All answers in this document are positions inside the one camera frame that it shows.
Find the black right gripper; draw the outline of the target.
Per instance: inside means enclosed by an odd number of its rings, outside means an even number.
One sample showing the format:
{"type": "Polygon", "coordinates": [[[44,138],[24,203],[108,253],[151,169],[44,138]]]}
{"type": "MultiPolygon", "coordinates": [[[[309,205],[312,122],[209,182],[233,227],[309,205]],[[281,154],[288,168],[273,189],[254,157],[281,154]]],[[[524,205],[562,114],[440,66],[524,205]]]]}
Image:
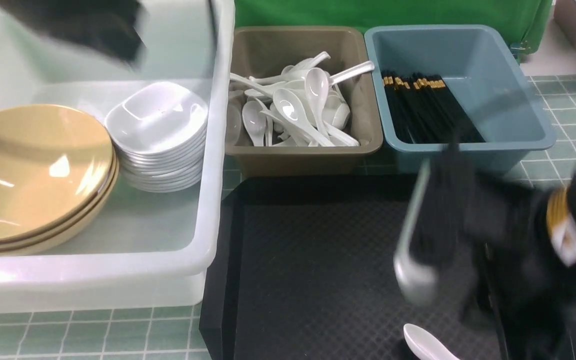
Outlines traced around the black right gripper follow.
{"type": "Polygon", "coordinates": [[[473,162],[456,142],[449,143],[430,159],[430,169],[420,220],[423,240],[418,255],[441,271],[455,262],[461,248],[473,246],[467,231],[467,215],[478,176],[473,162]]]}

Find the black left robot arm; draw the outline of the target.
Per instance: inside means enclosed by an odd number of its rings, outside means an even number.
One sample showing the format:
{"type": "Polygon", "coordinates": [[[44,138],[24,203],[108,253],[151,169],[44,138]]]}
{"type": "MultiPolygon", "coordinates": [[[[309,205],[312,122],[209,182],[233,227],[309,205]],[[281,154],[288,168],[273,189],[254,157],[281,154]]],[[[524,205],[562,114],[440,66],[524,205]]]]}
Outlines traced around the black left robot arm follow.
{"type": "Polygon", "coordinates": [[[139,0],[0,0],[0,9],[34,34],[134,66],[145,47],[139,0]]]}

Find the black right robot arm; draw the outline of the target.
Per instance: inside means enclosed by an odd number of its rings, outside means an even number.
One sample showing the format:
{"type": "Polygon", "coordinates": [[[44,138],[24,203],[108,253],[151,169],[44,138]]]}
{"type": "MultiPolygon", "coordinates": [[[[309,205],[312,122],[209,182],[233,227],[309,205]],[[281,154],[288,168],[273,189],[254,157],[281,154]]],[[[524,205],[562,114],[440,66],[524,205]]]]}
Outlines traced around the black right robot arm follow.
{"type": "Polygon", "coordinates": [[[393,256],[407,301],[437,297],[441,271],[471,247],[505,360],[555,360],[576,308],[576,174],[540,189],[478,171],[451,143],[417,174],[393,256]]]}

